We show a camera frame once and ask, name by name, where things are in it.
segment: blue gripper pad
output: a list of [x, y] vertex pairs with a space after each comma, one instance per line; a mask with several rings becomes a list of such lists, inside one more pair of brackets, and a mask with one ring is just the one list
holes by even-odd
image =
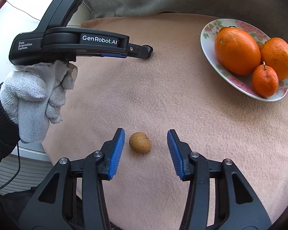
[[115, 54], [115, 53], [101, 53], [101, 57], [115, 57], [115, 58], [127, 58], [127, 56]]
[[170, 150], [176, 175], [178, 175], [179, 178], [183, 180], [185, 177], [185, 173], [183, 170], [183, 161], [171, 131], [167, 132], [167, 146]]
[[110, 167], [108, 171], [108, 176], [110, 180], [113, 179], [113, 177], [116, 175], [119, 160], [121, 158], [122, 151], [123, 151], [124, 144], [125, 144], [125, 131], [121, 128], [117, 130], [120, 130], [120, 134], [118, 137], [114, 136], [112, 140], [112, 141], [115, 141], [116, 143], [115, 143], [114, 150], [112, 152], [112, 156], [110, 158]]

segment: beige fabric surface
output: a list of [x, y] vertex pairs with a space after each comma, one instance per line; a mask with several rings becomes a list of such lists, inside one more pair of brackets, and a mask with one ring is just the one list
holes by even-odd
[[[179, 229], [189, 183], [175, 174], [169, 129], [207, 159], [231, 158], [272, 221], [288, 205], [288, 93], [280, 101], [262, 102], [222, 79], [200, 46], [202, 28], [214, 19], [164, 13], [82, 24], [154, 48], [149, 60], [78, 58], [63, 122], [51, 125], [43, 142], [53, 163], [75, 160], [99, 150], [118, 127], [125, 129], [117, 175], [103, 183], [109, 218], [124, 230]], [[130, 149], [129, 137], [137, 131], [151, 140], [150, 153]]]

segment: floral plate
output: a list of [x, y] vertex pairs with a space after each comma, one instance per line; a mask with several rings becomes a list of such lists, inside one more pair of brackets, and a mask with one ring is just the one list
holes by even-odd
[[255, 39], [255, 41], [265, 43], [268, 39], [270, 39], [264, 32], [243, 21], [238, 21], [234, 19], [218, 19], [209, 22], [203, 28], [200, 34], [200, 44], [207, 60], [210, 62], [212, 67], [229, 84], [231, 84], [233, 87], [235, 87], [239, 91], [243, 92], [244, 94], [252, 98], [267, 102], [282, 99], [288, 91], [288, 78], [279, 82], [279, 87], [273, 96], [263, 98], [254, 92], [252, 88], [251, 75], [239, 76], [233, 74], [230, 71], [228, 71], [225, 67], [223, 67], [223, 65], [218, 61], [216, 53], [214, 51], [214, 41], [215, 38], [217, 37], [217, 34], [219, 33], [220, 28], [229, 26], [235, 26], [237, 28], [246, 31]]

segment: orange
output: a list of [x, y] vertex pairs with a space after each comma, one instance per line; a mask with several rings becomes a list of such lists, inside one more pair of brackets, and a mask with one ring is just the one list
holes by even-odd
[[272, 67], [263, 65], [258, 66], [252, 75], [253, 90], [260, 96], [271, 97], [278, 88], [278, 77]]
[[229, 27], [221, 27], [220, 30], [219, 30], [219, 33], [220, 33], [221, 31], [223, 31], [224, 29], [229, 28]]
[[261, 61], [272, 67], [279, 78], [288, 78], [288, 44], [281, 38], [271, 38], [261, 48]]
[[221, 64], [238, 75], [249, 75], [260, 65], [256, 41], [238, 28], [222, 30], [215, 39], [214, 50]]

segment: gloved hand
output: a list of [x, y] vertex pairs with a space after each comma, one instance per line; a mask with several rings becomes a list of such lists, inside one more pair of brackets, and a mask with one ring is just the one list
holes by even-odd
[[55, 61], [29, 67], [17, 66], [0, 89], [0, 101], [9, 118], [19, 125], [21, 140], [40, 143], [45, 139], [49, 121], [61, 121], [66, 90], [74, 88], [77, 67]]

